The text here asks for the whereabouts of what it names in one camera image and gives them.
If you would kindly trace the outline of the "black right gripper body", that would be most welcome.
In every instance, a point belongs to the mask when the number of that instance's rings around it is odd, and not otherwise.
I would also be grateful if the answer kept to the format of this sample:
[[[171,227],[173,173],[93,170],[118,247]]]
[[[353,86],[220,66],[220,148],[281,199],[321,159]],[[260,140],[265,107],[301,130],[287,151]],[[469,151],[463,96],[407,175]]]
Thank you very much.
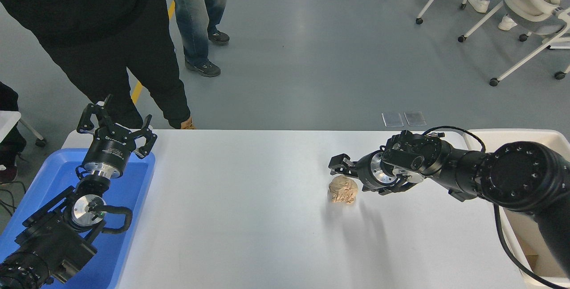
[[[365,155],[356,162],[355,170],[362,182],[362,191],[383,188],[383,169],[381,167],[383,152],[378,150]]]

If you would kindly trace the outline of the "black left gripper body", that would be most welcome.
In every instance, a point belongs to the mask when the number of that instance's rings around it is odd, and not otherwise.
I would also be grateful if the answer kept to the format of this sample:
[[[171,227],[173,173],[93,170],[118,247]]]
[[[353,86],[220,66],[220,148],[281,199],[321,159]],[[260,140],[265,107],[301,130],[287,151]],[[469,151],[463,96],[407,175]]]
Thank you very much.
[[[134,150],[132,131],[120,125],[102,125],[94,132],[94,138],[84,158],[85,168],[106,164],[114,168],[126,168]]]

